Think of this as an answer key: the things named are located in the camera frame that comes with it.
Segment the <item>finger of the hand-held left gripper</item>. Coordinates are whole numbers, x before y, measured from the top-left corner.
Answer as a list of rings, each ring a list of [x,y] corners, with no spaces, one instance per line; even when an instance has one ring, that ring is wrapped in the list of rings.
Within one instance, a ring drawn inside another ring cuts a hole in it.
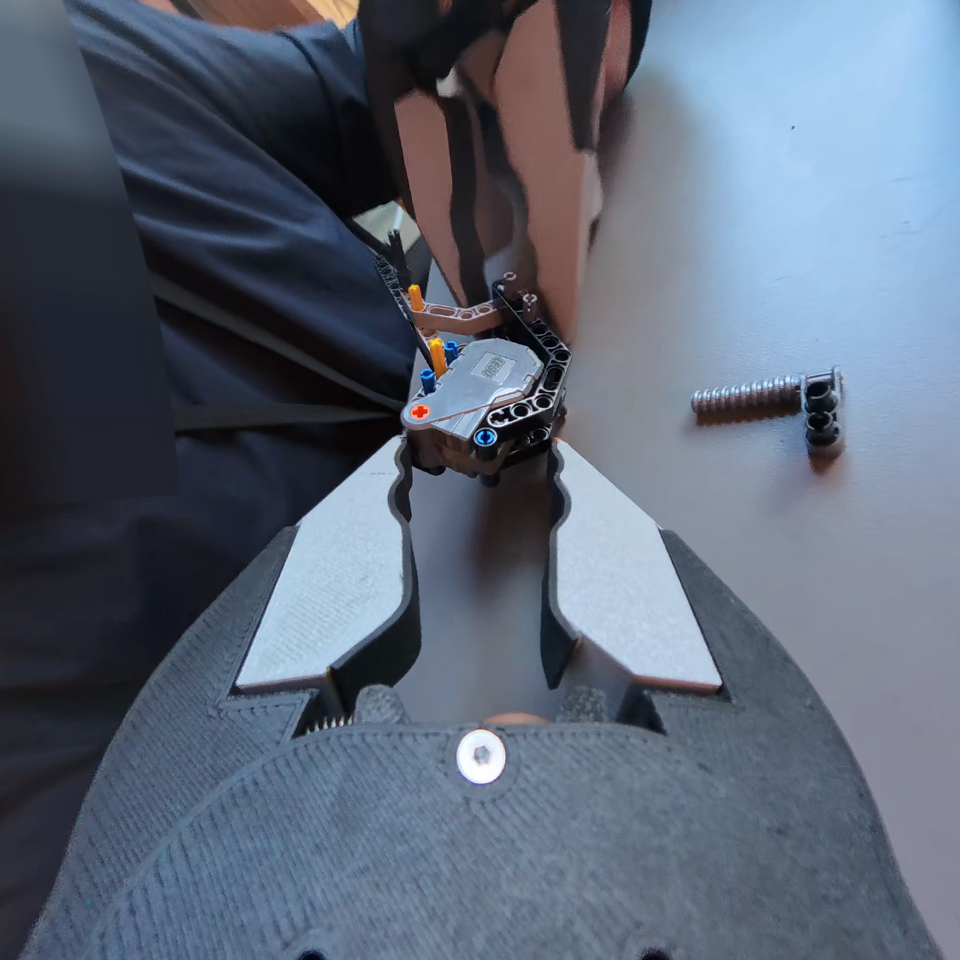
[[[555,44],[507,41],[494,88],[510,167],[526,199],[535,289],[559,335],[575,335],[599,185],[595,156],[577,150]]]
[[[414,89],[394,113],[414,221],[456,301],[485,301],[494,196],[476,109],[464,96]]]

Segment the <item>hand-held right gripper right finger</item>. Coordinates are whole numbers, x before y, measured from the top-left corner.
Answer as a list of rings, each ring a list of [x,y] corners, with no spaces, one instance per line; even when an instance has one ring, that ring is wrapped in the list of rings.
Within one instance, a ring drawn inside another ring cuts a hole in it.
[[[568,443],[548,456],[540,655],[550,690],[714,694],[722,678],[661,528]]]

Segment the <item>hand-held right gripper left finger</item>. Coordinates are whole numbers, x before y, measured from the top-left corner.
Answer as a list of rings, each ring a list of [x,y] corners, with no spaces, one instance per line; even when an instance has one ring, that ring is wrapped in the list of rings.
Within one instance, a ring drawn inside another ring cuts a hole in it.
[[[390,438],[297,524],[235,681],[244,692],[355,697],[393,687],[421,652],[411,462]]]

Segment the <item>grey black lego motor assembly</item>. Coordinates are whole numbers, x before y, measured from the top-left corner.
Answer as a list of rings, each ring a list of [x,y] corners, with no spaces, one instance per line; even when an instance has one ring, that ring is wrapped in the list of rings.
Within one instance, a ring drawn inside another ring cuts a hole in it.
[[[424,301],[396,229],[377,270],[426,360],[400,422],[413,465],[495,486],[545,454],[566,415],[571,351],[538,296],[511,270],[471,307]]]

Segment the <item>grey lego worm gear axle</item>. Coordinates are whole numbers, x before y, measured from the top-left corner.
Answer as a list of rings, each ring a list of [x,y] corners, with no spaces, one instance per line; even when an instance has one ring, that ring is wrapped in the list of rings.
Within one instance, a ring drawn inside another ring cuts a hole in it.
[[[801,415],[803,438],[812,459],[833,460],[844,450],[844,377],[839,366],[739,385],[696,390],[690,398],[699,422]]]

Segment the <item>person's dark clothing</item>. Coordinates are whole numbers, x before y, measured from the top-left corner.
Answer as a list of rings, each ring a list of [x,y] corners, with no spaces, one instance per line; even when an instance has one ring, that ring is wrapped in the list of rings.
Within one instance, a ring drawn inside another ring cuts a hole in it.
[[[402,403],[415,346],[348,219],[394,196],[356,25],[261,33],[138,2],[65,2],[150,272],[302,352],[314,371],[160,302],[174,408]],[[173,497],[65,511],[20,628],[25,686],[88,703],[136,692],[280,529],[387,440],[372,421],[202,431]]]

